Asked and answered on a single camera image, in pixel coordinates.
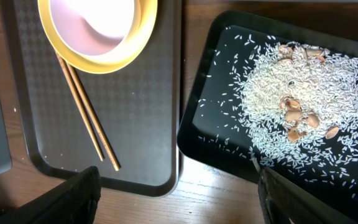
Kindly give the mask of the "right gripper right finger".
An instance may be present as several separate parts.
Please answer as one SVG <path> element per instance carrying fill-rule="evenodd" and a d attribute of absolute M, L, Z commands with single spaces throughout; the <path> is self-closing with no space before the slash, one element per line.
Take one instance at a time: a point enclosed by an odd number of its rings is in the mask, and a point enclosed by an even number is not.
<path fill-rule="evenodd" d="M 260 172 L 260 206 L 265 223 L 355 223 L 270 168 Z"/>

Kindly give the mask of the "rice leftovers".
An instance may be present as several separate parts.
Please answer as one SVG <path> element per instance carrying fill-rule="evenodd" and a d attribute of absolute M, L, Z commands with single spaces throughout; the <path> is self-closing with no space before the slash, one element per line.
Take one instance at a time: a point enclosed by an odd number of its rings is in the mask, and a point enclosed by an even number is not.
<path fill-rule="evenodd" d="M 192 121 L 200 139 L 358 200 L 358 58 L 226 34 Z"/>

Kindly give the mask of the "white bowl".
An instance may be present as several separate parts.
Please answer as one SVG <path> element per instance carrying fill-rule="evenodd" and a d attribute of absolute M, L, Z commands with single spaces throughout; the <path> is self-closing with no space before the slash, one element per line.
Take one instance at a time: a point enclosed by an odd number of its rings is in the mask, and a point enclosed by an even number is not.
<path fill-rule="evenodd" d="M 50 0 L 49 14 L 59 38 L 84 56 L 106 55 L 139 26 L 137 0 Z"/>

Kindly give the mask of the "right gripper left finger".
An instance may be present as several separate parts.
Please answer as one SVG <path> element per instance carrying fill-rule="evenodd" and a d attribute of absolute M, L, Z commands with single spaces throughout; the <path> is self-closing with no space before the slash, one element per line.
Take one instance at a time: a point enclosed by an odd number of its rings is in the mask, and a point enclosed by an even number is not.
<path fill-rule="evenodd" d="M 101 198 L 101 177 L 90 166 L 33 201 L 0 212 L 0 224 L 93 223 Z"/>

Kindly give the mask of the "wooden chopstick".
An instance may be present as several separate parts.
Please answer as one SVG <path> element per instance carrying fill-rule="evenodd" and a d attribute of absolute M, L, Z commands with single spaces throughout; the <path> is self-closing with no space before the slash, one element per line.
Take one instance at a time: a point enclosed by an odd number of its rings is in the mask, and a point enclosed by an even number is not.
<path fill-rule="evenodd" d="M 69 89 L 71 91 L 71 94 L 73 95 L 73 98 L 75 100 L 76 106 L 77 106 L 77 108 L 78 108 L 78 110 L 80 112 L 81 118 L 82 118 L 82 120 L 83 120 L 83 122 L 84 122 L 84 124 L 86 126 L 86 129 L 88 131 L 88 134 L 89 134 L 89 136 L 90 136 L 90 138 L 91 138 L 91 140 L 93 142 L 94 148 L 96 149 L 96 152 L 98 153 L 99 159 L 101 161 L 104 161 L 103 152 L 102 152 L 102 150 L 101 150 L 101 148 L 99 146 L 99 142 L 98 142 L 98 140 L 96 138 L 96 135 L 95 135 L 95 133 L 93 131 L 93 128 L 92 128 L 92 125 L 91 125 L 90 120 L 88 118 L 88 115 L 86 114 L 85 108 L 84 108 L 84 106 L 82 104 L 82 100 L 80 99 L 78 91 L 77 91 L 77 89 L 75 87 L 75 84 L 74 84 L 74 82 L 72 80 L 72 77 L 70 75 L 70 72 L 69 72 L 69 69 L 67 67 L 67 64 L 64 61 L 64 59 L 62 59 L 62 57 L 57 52 L 55 52 L 55 54 L 57 56 L 57 59 L 58 59 L 58 62 L 60 64 L 60 67 L 62 69 L 62 72 L 63 72 L 63 74 L 65 76 L 65 79 L 66 79 L 66 81 L 68 83 L 68 86 L 69 86 Z"/>
<path fill-rule="evenodd" d="M 66 63 L 68 70 L 70 72 L 71 78 L 73 79 L 73 82 L 76 86 L 76 89 L 78 90 L 78 93 L 80 94 L 81 100 L 86 108 L 86 111 L 88 112 L 90 119 L 92 121 L 92 123 L 94 124 L 95 128 L 96 128 L 96 132 L 99 135 L 99 138 L 114 166 L 115 171 L 119 171 L 121 169 L 121 165 L 116 157 L 116 155 L 114 154 L 114 151 L 112 149 L 112 147 L 110 146 L 110 144 L 108 143 L 108 139 L 106 137 L 105 132 L 103 131 L 102 125 L 99 122 L 99 119 L 96 115 L 96 112 L 94 111 L 90 100 L 87 97 L 87 94 L 80 82 L 80 79 L 78 78 L 78 75 L 75 72 L 75 69 L 69 64 Z"/>

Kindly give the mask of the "yellow plate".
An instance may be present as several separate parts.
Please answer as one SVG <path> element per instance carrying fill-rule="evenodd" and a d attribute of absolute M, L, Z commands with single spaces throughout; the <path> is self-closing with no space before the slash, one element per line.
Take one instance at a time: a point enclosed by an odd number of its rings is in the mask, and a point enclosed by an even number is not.
<path fill-rule="evenodd" d="M 59 38 L 49 14 L 49 1 L 50 0 L 37 1 L 40 20 L 49 42 L 66 62 L 88 73 L 111 73 L 130 64 L 146 46 L 157 18 L 157 0 L 139 1 L 141 10 L 139 26 L 130 33 L 122 45 L 112 52 L 106 55 L 90 57 L 74 52 Z"/>

